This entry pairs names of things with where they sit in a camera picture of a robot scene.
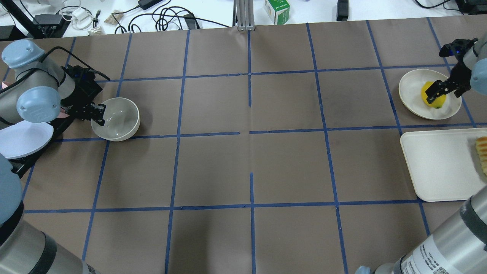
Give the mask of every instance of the white label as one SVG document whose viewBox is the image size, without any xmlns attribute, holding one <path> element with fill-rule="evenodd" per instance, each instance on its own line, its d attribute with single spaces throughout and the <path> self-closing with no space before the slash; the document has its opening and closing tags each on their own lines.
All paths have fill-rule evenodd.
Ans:
<svg viewBox="0 0 487 274">
<path fill-rule="evenodd" d="M 403 274 L 462 274 L 443 257 L 433 236 L 428 237 L 412 252 L 412 256 L 401 263 L 401 270 Z"/>
<path fill-rule="evenodd" d="M 91 265 L 83 263 L 83 273 L 82 274 L 100 274 L 100 272 L 96 271 Z"/>
</svg>

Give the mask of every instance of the green and white box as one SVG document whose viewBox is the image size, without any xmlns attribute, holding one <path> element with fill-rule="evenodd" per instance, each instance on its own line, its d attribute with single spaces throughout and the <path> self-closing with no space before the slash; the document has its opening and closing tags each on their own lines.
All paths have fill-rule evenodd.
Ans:
<svg viewBox="0 0 487 274">
<path fill-rule="evenodd" d="M 286 0 L 265 0 L 265 10 L 275 25 L 289 20 L 289 3 Z"/>
</svg>

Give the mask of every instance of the bowl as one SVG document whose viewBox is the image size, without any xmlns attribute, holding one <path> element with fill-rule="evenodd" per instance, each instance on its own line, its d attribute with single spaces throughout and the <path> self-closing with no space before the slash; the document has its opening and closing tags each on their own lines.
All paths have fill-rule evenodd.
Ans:
<svg viewBox="0 0 487 274">
<path fill-rule="evenodd" d="M 127 98 L 112 98 L 102 104 L 106 105 L 103 119 L 105 125 L 100 126 L 91 121 L 96 135 L 108 141 L 124 141 L 132 137 L 140 126 L 140 112 L 134 102 Z"/>
<path fill-rule="evenodd" d="M 399 97 L 402 103 L 414 114 L 431 120 L 441 120 L 455 115 L 462 106 L 462 98 L 453 92 L 447 94 L 443 107 L 436 109 L 427 106 L 421 98 L 421 88 L 428 82 L 445 81 L 445 75 L 430 69 L 415 69 L 406 73 L 399 82 Z"/>
</svg>

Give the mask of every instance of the white plate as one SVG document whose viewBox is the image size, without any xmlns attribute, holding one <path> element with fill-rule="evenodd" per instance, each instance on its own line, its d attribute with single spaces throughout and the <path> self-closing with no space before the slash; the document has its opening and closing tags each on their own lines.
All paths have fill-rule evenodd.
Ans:
<svg viewBox="0 0 487 274">
<path fill-rule="evenodd" d="M 7 159 L 25 157 L 43 148 L 53 132 L 48 123 L 19 122 L 0 130 L 0 153 Z"/>
<path fill-rule="evenodd" d="M 487 183 L 475 141 L 487 128 L 407 132 L 401 146 L 418 197 L 427 202 L 465 200 Z"/>
<path fill-rule="evenodd" d="M 399 82 L 399 96 L 402 103 L 414 114 L 431 120 L 450 118 L 462 106 L 462 98 L 455 97 L 453 92 L 447 94 L 442 108 L 435 109 L 427 106 L 421 99 L 421 88 L 428 81 L 445 81 L 445 75 L 430 69 L 416 69 L 406 73 Z"/>
</svg>

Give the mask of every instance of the yellow fruit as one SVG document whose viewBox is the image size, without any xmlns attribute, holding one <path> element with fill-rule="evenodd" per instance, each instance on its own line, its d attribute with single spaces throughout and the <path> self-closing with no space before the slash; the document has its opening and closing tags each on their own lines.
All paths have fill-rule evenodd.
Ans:
<svg viewBox="0 0 487 274">
<path fill-rule="evenodd" d="M 445 100 L 447 99 L 447 96 L 445 94 L 443 94 L 442 96 L 436 98 L 433 103 L 428 103 L 428 101 L 426 100 L 428 98 L 428 96 L 426 95 L 426 90 L 431 86 L 433 85 L 433 82 L 426 82 L 426 84 L 424 84 L 424 86 L 421 88 L 421 99 L 423 99 L 423 102 L 429 106 L 429 107 L 432 107 L 432 108 L 441 108 L 443 106 L 443 104 L 445 103 Z"/>
</svg>

